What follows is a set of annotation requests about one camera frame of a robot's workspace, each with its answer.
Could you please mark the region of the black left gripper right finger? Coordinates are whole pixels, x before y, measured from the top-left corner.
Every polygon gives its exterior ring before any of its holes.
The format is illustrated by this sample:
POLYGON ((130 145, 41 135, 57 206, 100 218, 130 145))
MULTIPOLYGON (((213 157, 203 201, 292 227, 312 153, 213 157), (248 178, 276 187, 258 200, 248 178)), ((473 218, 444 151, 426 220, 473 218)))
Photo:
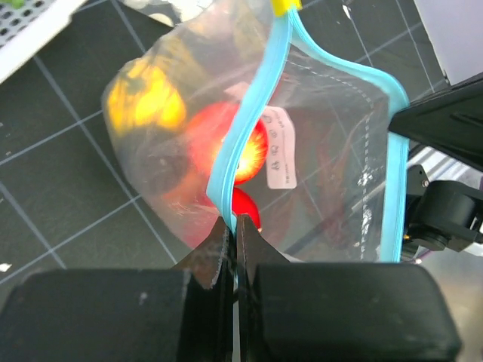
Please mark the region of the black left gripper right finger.
POLYGON ((247 215, 236 229, 243 361, 454 361, 461 339, 427 270, 290 262, 247 215))

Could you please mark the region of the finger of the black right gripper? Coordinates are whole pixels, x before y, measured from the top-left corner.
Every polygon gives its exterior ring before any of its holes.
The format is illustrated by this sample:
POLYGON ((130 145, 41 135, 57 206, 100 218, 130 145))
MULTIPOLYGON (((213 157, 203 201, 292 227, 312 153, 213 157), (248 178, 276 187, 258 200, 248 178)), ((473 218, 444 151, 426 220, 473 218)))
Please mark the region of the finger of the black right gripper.
POLYGON ((389 131, 482 170, 482 74, 397 112, 389 131))

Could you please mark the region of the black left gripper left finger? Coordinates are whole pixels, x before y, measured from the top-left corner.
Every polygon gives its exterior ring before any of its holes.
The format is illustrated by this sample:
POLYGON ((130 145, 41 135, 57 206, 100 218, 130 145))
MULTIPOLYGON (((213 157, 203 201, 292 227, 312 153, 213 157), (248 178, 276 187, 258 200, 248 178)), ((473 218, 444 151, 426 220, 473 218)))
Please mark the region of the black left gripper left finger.
POLYGON ((168 269, 36 273, 1 312, 3 361, 229 361, 234 240, 225 222, 168 269))

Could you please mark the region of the red yellow toy apple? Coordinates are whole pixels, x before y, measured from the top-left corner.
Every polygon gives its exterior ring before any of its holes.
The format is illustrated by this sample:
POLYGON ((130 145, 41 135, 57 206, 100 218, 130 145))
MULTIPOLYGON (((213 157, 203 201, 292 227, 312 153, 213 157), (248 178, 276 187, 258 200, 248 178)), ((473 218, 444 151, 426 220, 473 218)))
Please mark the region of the red yellow toy apple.
MULTIPOLYGON (((188 123, 189 156, 197 170, 208 175, 218 156, 239 104, 212 103, 197 112, 188 123)), ((264 165, 268 152, 265 125, 258 121, 248 138, 235 172, 235 184, 253 179, 264 165)))

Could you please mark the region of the clear zip bag teal zipper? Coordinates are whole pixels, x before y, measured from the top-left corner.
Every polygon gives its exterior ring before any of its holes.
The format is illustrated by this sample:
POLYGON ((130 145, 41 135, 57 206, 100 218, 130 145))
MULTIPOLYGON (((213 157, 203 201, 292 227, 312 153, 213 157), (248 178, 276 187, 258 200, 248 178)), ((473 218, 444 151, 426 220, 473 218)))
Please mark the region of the clear zip bag teal zipper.
POLYGON ((398 261, 408 140, 388 126, 409 104, 402 85, 321 48, 301 21, 304 6, 281 17, 271 1, 171 7, 177 15, 171 31, 138 58, 159 67, 177 89, 186 106, 183 125, 115 133, 106 97, 125 65, 103 95, 118 162, 168 231, 186 244, 182 227, 204 195, 236 231, 232 195, 239 188, 259 209, 262 236, 282 253, 303 261, 398 261), (190 159, 187 128, 217 102, 239 108, 205 175, 190 159), (266 161, 253 179, 236 185, 258 121, 268 135, 266 161))

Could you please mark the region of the yellow zipper slider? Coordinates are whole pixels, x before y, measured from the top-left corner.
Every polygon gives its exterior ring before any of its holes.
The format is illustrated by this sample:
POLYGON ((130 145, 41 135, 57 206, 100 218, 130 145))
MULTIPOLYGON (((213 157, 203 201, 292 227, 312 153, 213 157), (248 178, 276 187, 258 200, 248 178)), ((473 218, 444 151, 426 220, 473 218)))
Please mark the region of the yellow zipper slider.
POLYGON ((284 16, 290 9, 298 11, 303 8, 301 0, 272 0, 271 4, 276 17, 284 16))

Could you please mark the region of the yellow toy bell pepper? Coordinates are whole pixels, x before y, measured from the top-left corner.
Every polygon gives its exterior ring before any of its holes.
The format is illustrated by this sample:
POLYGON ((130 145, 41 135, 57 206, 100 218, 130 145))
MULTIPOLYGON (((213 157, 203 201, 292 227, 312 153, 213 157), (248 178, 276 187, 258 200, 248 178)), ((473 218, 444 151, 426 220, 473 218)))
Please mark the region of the yellow toy bell pepper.
POLYGON ((149 125, 175 131, 186 119, 185 103, 166 74, 140 58, 126 63, 114 79, 106 110, 119 136, 149 125))

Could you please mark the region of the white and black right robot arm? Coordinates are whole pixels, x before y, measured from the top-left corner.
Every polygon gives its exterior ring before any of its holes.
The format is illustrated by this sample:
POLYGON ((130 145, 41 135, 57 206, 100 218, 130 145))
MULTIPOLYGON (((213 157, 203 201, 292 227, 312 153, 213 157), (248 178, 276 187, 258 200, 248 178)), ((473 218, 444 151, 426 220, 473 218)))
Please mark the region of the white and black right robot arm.
MULTIPOLYGON (((396 113, 389 131, 482 169, 482 75, 413 103, 396 113)), ((482 243, 482 190, 459 181, 428 179, 421 165, 409 168, 405 189, 402 259, 419 247, 461 252, 482 243)))

